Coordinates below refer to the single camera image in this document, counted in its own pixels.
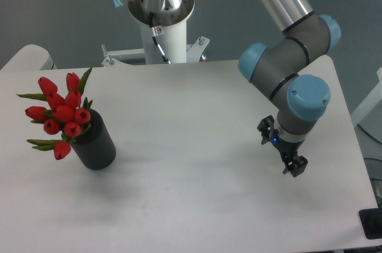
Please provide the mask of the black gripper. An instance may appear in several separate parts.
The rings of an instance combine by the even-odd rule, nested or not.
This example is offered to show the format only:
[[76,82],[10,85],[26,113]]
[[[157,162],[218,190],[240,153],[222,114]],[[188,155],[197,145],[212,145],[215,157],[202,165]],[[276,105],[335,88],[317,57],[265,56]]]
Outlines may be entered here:
[[283,174],[290,173],[293,177],[297,177],[304,172],[308,160],[298,154],[298,148],[302,145],[302,141],[289,142],[283,140],[279,136],[278,129],[275,128],[275,119],[272,115],[262,119],[257,130],[261,133],[261,145],[271,142],[281,154],[282,162],[285,165]]

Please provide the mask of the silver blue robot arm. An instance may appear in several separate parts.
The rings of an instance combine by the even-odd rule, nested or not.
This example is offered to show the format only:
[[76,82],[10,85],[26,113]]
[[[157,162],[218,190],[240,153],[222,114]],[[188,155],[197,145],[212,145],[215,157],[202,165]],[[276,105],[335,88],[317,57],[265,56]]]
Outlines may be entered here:
[[[184,63],[195,46],[188,48],[183,27],[193,12],[194,0],[109,0],[126,5],[141,24],[147,64]],[[263,143],[280,153],[284,171],[302,174],[308,164],[298,149],[324,114],[331,93],[327,83],[301,71],[335,47],[341,37],[338,23],[317,15],[307,0],[262,0],[284,34],[273,47],[256,43],[240,56],[238,69],[277,109],[277,116],[262,119],[257,127]]]

